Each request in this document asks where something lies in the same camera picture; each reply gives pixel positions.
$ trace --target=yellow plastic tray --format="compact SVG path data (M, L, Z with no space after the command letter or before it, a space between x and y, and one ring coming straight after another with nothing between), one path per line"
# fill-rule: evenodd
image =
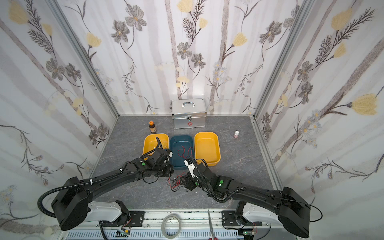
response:
M203 158L208 166L214 166L220 161L220 146L216 133L199 132L195 135L195 158Z
M165 133L151 134L151 135L148 135L144 140L143 154L151 151L157 146L156 137L160 139L160 142L163 148L169 148L169 137L167 134Z

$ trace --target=roll of tape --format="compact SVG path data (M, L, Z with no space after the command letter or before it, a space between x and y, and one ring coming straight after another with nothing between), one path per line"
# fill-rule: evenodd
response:
M179 222L179 230L175 235L172 235L172 236L166 233L166 223L171 218L175 218ZM180 232L181 232L181 222L178 216L176 216L175 214L170 214L163 219L163 222L161 223L161 233L164 235L164 237L166 237L167 239L174 239L180 234Z

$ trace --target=aluminum first aid box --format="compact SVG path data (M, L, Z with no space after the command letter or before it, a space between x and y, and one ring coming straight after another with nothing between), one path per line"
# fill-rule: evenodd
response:
M172 100L175 129L205 127L207 110L203 98Z

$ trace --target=box handle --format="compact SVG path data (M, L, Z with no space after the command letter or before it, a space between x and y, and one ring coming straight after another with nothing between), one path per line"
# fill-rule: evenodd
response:
M193 104L193 108L196 106L193 102L185 102L183 105L181 105L182 108L185 107L184 104Z

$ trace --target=gray marble floor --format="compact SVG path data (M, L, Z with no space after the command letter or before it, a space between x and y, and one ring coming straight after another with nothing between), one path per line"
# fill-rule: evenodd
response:
M249 117L207 117L206 127L174 129L171 117L120 117L101 156L93 176L119 168L142 154L144 139L151 134L148 122L154 121L157 133L166 133L169 138L198 132L215 132L218 135L221 160L210 167L217 175L232 177L244 183L272 189L260 148ZM235 130L239 137L233 137ZM175 171L175 176L182 171ZM196 188L186 192L171 191L166 185L168 178L159 178L153 184L140 180L126 184L98 197L96 201L112 202L121 200L128 209L205 209L235 208L233 200L218 203Z

